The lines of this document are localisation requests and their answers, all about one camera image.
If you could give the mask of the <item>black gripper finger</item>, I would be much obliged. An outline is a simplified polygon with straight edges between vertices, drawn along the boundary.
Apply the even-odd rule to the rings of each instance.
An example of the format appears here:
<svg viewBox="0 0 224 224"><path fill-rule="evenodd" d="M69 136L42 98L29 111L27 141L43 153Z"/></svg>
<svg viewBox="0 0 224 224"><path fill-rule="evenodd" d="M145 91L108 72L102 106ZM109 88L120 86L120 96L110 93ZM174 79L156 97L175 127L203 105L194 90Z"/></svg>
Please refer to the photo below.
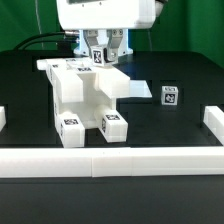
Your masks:
<svg viewBox="0 0 224 224"><path fill-rule="evenodd" d="M97 30L84 30L83 31L84 41L87 45L89 57L93 57L93 51L99 49L99 43L97 40L98 31Z"/></svg>
<svg viewBox="0 0 224 224"><path fill-rule="evenodd" d="M106 46L106 61L117 62L118 61L118 49L123 39L122 29L111 29L107 31L108 43Z"/></svg>

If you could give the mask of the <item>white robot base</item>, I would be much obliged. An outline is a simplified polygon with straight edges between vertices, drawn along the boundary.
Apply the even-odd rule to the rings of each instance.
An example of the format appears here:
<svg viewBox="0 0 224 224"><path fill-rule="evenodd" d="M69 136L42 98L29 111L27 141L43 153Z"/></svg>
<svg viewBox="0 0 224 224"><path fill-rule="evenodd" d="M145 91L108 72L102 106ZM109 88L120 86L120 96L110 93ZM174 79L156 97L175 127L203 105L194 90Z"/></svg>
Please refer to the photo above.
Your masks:
<svg viewBox="0 0 224 224"><path fill-rule="evenodd" d="M97 40L98 40L98 43L99 43L99 47L102 47L104 49L104 59L105 59L105 62L106 62L106 64L104 66L118 63L118 61L117 62L107 62L106 61L105 52L106 52L106 46L107 46L107 43L108 43L108 37L107 37L107 31L108 30L111 30L111 29L97 30L98 31ZM127 29L122 29L122 30L123 30L123 39L122 39L122 42L121 42L120 47L118 49L118 60L122 56L133 53L133 50L128 45L128 30ZM83 31L84 30L80 31L79 45L74 49L74 54L89 57L87 45L84 41Z"/></svg>

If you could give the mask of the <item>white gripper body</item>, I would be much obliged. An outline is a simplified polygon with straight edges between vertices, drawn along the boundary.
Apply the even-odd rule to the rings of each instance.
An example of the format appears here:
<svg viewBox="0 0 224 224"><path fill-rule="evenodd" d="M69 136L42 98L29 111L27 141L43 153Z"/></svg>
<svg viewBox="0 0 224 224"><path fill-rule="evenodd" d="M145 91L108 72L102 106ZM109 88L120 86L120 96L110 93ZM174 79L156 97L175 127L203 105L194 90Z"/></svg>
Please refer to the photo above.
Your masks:
<svg viewBox="0 0 224 224"><path fill-rule="evenodd" d="M155 0L56 0L64 30L147 29L156 19Z"/></svg>

